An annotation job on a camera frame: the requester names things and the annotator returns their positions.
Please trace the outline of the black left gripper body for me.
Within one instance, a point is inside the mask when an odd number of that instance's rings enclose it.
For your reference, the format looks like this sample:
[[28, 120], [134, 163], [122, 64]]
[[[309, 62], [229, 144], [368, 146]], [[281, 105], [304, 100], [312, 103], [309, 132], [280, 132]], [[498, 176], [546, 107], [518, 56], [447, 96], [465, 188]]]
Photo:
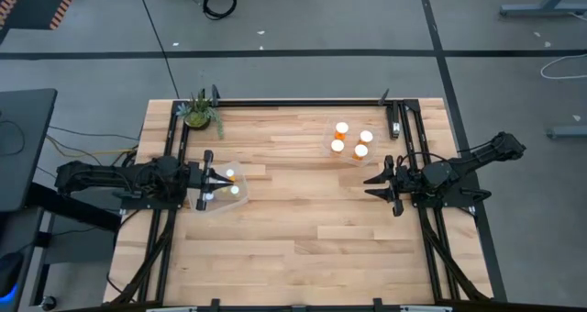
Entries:
[[206, 210], [207, 202], [205, 201], [205, 196], [212, 192], [211, 174], [213, 172], [213, 159], [214, 153], [211, 150], [205, 150], [203, 168], [199, 167], [198, 162], [188, 163], [190, 173], [187, 186], [200, 191], [199, 197], [196, 200], [196, 210]]

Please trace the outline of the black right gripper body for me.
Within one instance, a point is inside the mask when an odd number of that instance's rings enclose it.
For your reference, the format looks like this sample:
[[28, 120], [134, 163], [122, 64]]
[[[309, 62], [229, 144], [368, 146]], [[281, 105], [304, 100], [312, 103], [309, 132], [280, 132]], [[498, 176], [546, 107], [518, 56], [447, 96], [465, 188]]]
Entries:
[[385, 181], [388, 183], [386, 197], [388, 203], [393, 204], [393, 215], [400, 217], [404, 212], [403, 201], [400, 194], [412, 194], [419, 186], [415, 176], [407, 167], [396, 165], [392, 155], [386, 155], [384, 159]]

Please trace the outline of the clear plastic bin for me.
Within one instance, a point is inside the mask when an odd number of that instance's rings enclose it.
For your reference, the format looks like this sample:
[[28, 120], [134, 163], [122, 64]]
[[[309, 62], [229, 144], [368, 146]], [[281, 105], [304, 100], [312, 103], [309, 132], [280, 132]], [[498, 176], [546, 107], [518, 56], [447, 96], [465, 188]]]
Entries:
[[[214, 192], [214, 199], [212, 201], [206, 201], [206, 210], [196, 210], [196, 200], [199, 197], [200, 191], [198, 189], [187, 189], [187, 199], [190, 204], [190, 208], [198, 215], [212, 215], [215, 213], [226, 212], [231, 208], [242, 206], [249, 201], [249, 189], [248, 184], [244, 175], [244, 170], [239, 162], [227, 162], [219, 165], [213, 165], [213, 170], [217, 173], [227, 177], [227, 169], [233, 169], [235, 171], [236, 180], [232, 182], [232, 185], [239, 187], [239, 195], [225, 194], [218, 189]], [[211, 183], [223, 183], [215, 179], [211, 179]]]
[[[331, 141], [335, 139], [335, 125], [338, 122], [346, 122], [349, 125], [349, 131], [343, 140], [345, 149], [341, 153], [334, 153], [330, 149]], [[373, 140], [369, 145], [368, 155], [362, 161], [356, 161], [352, 158], [356, 145], [360, 144], [360, 133], [368, 130], [373, 134]], [[322, 153], [325, 156], [333, 157], [335, 160], [345, 162], [357, 167], [364, 167], [369, 164], [375, 157], [380, 140], [379, 130], [372, 123], [359, 121], [357, 117], [328, 117], [323, 130], [321, 140]]]

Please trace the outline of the black clamp with silver plate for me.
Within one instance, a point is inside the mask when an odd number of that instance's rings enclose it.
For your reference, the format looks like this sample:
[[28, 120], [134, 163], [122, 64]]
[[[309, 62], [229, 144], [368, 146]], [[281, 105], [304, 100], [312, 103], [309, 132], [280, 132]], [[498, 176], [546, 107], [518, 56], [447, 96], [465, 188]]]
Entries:
[[387, 107], [390, 139], [398, 139], [401, 132], [399, 110], [400, 104], [397, 100]]

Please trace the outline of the green succulent in pot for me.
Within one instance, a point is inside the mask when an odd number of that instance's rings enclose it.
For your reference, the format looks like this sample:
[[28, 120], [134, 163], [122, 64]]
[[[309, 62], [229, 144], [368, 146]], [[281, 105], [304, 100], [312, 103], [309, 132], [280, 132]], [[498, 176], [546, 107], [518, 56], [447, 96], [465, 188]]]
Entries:
[[225, 137], [224, 122], [211, 97], [205, 97], [205, 89], [201, 89], [197, 95], [191, 94], [188, 101], [181, 102], [175, 110], [175, 115], [183, 120], [183, 123], [194, 130], [204, 130], [211, 122], [216, 122], [217, 136], [220, 139]]

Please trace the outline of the black desk crossbeam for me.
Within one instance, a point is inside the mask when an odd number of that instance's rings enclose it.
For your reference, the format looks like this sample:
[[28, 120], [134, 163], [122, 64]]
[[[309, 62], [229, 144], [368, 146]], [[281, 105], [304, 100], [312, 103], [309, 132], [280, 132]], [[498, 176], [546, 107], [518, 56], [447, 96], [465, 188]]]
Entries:
[[121, 221], [119, 215], [67, 195], [60, 195], [56, 191], [36, 183], [28, 188], [26, 205], [39, 206], [57, 216], [77, 220], [111, 232], [118, 231]]

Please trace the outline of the grey floor foot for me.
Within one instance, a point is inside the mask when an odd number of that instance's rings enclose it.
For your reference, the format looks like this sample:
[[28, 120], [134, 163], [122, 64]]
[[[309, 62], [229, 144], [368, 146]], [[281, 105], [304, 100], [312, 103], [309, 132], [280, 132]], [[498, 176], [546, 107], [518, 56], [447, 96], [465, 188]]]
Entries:
[[555, 126], [545, 134], [549, 139], [587, 139], [587, 126]]

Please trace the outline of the black desk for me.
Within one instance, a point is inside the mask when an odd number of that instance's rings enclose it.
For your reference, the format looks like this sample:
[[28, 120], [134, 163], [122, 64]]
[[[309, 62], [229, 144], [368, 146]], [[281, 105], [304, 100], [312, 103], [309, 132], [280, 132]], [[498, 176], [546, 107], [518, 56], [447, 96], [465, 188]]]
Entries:
[[0, 92], [0, 213], [24, 206], [57, 91]]

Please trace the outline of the grey table leg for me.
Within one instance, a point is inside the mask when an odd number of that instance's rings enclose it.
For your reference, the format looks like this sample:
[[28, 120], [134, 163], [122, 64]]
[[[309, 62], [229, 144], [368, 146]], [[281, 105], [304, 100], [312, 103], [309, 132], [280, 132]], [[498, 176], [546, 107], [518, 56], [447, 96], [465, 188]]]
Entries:
[[537, 4], [501, 5], [499, 15], [507, 16], [547, 16], [547, 15], [583, 15], [587, 13], [587, 3], [568, 4], [563, 0], [542, 0]]

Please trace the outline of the black mat with orange-striped edges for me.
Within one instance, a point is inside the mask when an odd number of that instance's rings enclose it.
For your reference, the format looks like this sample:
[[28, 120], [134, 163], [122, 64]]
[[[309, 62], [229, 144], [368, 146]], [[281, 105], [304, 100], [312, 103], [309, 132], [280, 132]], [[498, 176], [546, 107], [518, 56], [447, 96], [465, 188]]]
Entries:
[[73, 0], [0, 0], [0, 31], [57, 29]]

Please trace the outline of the black aluminium rig frame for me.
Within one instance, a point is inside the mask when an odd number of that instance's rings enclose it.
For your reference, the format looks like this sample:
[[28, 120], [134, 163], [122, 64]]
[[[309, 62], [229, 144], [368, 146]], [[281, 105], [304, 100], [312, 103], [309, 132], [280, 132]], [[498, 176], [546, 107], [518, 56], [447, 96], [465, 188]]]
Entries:
[[[249, 201], [212, 216], [188, 206], [175, 217], [166, 266], [155, 264], [149, 298], [167, 306], [272, 310], [302, 307], [430, 305], [434, 301], [417, 208], [400, 217], [368, 195], [364, 181], [386, 155], [405, 154], [387, 134], [385, 110], [373, 100], [224, 100], [225, 137], [191, 132], [186, 155], [211, 150], [217, 162], [241, 163]], [[328, 117], [357, 117], [380, 132], [364, 167], [322, 153]], [[158, 290], [157, 283], [165, 280]]]

